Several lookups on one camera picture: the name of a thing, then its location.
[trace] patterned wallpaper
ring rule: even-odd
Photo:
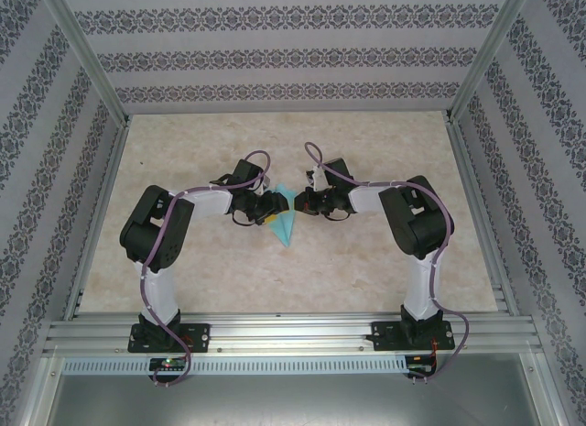
[[[41,0],[0,5],[0,425],[60,319],[102,188],[114,120]]]
[[[68,0],[129,113],[445,109],[504,0]]]
[[[460,120],[570,424],[586,424],[586,0],[527,0]]]

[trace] beige floor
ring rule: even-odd
[[[147,185],[205,184],[263,148],[273,159],[271,180],[300,191],[312,167],[306,140],[326,159],[344,157],[357,180],[428,177],[456,224],[440,299],[458,310],[496,310],[441,114],[344,112],[135,116],[81,311],[140,311],[138,277],[118,236]],[[398,311],[407,263],[382,214],[330,223],[297,213],[291,242],[284,248],[267,226],[239,227],[229,216],[193,224],[174,266],[180,308]]]

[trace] wire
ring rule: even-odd
[[[331,218],[329,215],[324,215],[324,217],[326,217],[326,220],[330,220],[331,222],[343,222],[350,218],[350,214],[348,213],[348,215],[346,215],[344,218]]]
[[[164,387],[168,388],[173,385],[177,385],[183,379],[185,379],[187,374],[191,371],[191,350],[190,350],[190,348],[185,344],[185,342],[183,342],[183,340],[181,338],[179,338],[170,328],[168,328],[167,325],[163,321],[161,321],[161,319],[157,316],[157,314],[153,310],[150,302],[148,301],[147,292],[146,292],[145,282],[147,279],[148,266],[150,265],[150,263],[152,263],[153,259],[155,258],[155,255],[157,254],[158,248],[161,246],[161,242],[163,241],[163,237],[165,236],[165,232],[167,231],[169,217],[173,213],[173,208],[175,208],[175,205],[177,204],[179,199],[187,194],[191,194],[193,192],[198,192],[198,191],[237,190],[240,188],[245,188],[250,185],[254,185],[257,180],[261,180],[262,178],[264,178],[266,173],[268,172],[268,169],[271,167],[271,157],[268,155],[268,153],[266,151],[264,151],[262,149],[258,149],[258,150],[253,151],[252,153],[248,154],[248,156],[246,156],[244,158],[244,160],[248,160],[249,158],[251,158],[252,156],[254,156],[256,154],[262,154],[266,157],[266,166],[265,166],[265,169],[263,169],[263,171],[260,174],[258,174],[255,178],[253,178],[245,183],[239,183],[237,185],[198,186],[195,188],[189,188],[188,190],[185,190],[185,191],[181,191],[177,195],[175,195],[173,197],[173,199],[171,200],[171,203],[168,206],[167,212],[165,213],[165,218],[163,219],[163,224],[161,225],[161,228],[158,230],[158,235],[157,235],[157,239],[155,240],[155,244],[153,245],[152,249],[150,250],[150,253],[148,254],[148,257],[146,258],[145,262],[143,263],[143,267],[140,272],[140,296],[142,297],[142,300],[145,303],[146,310],[151,315],[153,320],[155,320],[157,325],[159,325],[169,336],[171,336],[181,346],[181,348],[183,348],[183,351],[185,351],[186,360],[188,362],[185,366],[185,370],[183,371],[183,374],[181,374],[179,377],[177,377],[175,380],[173,380],[171,382],[165,382],[165,383],[159,382],[157,380],[158,370],[156,370],[153,373],[153,381],[155,382],[156,387],[164,386]]]
[[[258,189],[259,189],[261,186],[263,186],[263,182],[264,182],[264,181],[265,181],[265,180],[264,180],[264,178],[263,178],[263,179],[261,179],[261,180],[260,180],[260,182],[258,183],[258,186],[257,186],[256,188],[253,188],[253,189],[252,189],[252,192],[257,192],[257,191],[258,191]]]
[[[236,218],[234,217],[234,213],[232,213],[232,221],[235,222],[236,224],[238,224],[239,226],[243,226],[243,227],[250,227],[255,225],[255,222],[250,222],[250,223],[240,223],[238,220],[236,220]]]
[[[431,340],[431,350],[432,350],[431,355],[433,357],[433,364],[431,366],[436,366],[438,364],[438,356],[437,356],[438,341],[436,341],[435,337]]]
[[[468,318],[466,318],[466,316],[461,311],[455,311],[455,310],[451,310],[451,309],[444,307],[443,305],[441,305],[438,302],[438,299],[436,298],[435,277],[436,277],[436,271],[437,271],[437,263],[438,263],[438,259],[440,259],[440,257],[441,257],[441,254],[448,246],[448,243],[450,241],[450,236],[451,236],[451,219],[450,219],[450,214],[448,213],[448,208],[446,208],[446,205],[443,204],[443,202],[440,200],[440,198],[434,192],[428,190],[427,188],[425,188],[421,185],[418,185],[418,184],[410,182],[410,181],[370,182],[370,181],[358,181],[358,180],[350,179],[350,178],[344,176],[343,174],[339,173],[338,171],[331,169],[331,168],[327,167],[326,165],[324,165],[323,154],[321,153],[320,148],[317,145],[315,145],[313,142],[306,142],[304,147],[305,147],[305,150],[308,152],[309,156],[313,159],[314,162],[316,162],[318,164],[318,166],[320,168],[325,169],[326,171],[330,172],[334,176],[341,178],[342,180],[346,180],[347,182],[352,183],[356,186],[389,186],[389,187],[395,187],[395,188],[406,186],[408,188],[412,188],[414,190],[423,192],[424,194],[428,195],[431,198],[431,200],[433,200],[438,205],[439,209],[441,210],[443,218],[446,221],[446,236],[444,237],[443,242],[441,243],[441,246],[439,246],[438,250],[436,250],[436,254],[431,259],[431,269],[429,272],[429,296],[430,296],[433,304],[439,310],[442,310],[446,314],[453,314],[454,316],[458,316],[459,318],[461,318],[463,320],[463,322],[464,322],[464,336],[462,337],[460,344],[458,345],[456,350],[453,352],[453,354],[448,358],[448,360],[443,364],[443,366],[433,376],[430,376],[427,378],[419,377],[419,380],[425,380],[427,382],[428,380],[436,378],[437,376],[441,375],[441,373],[443,373],[449,366],[451,366],[451,364],[456,359],[456,357],[458,357],[458,354],[460,353],[461,349],[466,344],[466,341],[468,340],[468,336],[470,334],[470,322],[468,321]],[[309,150],[309,147],[313,147],[318,152],[318,155],[319,155],[318,158]]]

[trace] metal panel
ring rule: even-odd
[[[61,358],[41,358],[39,360],[35,379],[25,399],[27,403],[20,419],[20,425],[44,426],[47,424],[64,362],[64,359]]]
[[[198,376],[164,389],[147,377],[63,376],[49,424],[539,423],[518,355],[466,355],[428,385],[397,374]]]
[[[519,355],[531,397],[542,425],[569,425],[543,353]]]

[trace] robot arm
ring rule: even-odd
[[[352,179],[341,158],[324,165]],[[348,213],[385,213],[399,248],[409,255],[407,295],[401,306],[401,331],[413,347],[429,346],[438,331],[444,330],[442,311],[430,294],[432,262],[446,235],[446,222],[439,206],[426,194],[408,187],[374,183],[356,186],[314,167],[308,172],[310,186],[295,199],[297,211],[311,215],[339,209]],[[416,176],[409,182],[434,192],[427,179]],[[436,262],[434,290],[440,284],[439,272],[443,255]]]
[[[215,186],[208,191],[187,193],[176,202],[164,238],[144,277],[144,301],[175,334],[180,332],[180,312],[175,300],[172,265],[179,256],[190,223],[210,215],[240,211],[250,225],[260,225],[270,215],[288,210],[288,201],[282,194],[266,189],[267,177],[260,180],[257,187],[229,190],[231,185],[253,180],[261,172],[260,167],[241,159],[233,174],[211,182]],[[146,188],[120,234],[120,244],[126,249],[128,258],[135,262],[139,276],[160,231],[156,221],[165,217],[174,195],[156,185]],[[133,329],[133,336],[138,344],[167,351],[173,347],[174,340],[157,325],[151,311],[147,307],[142,310],[139,327]]]

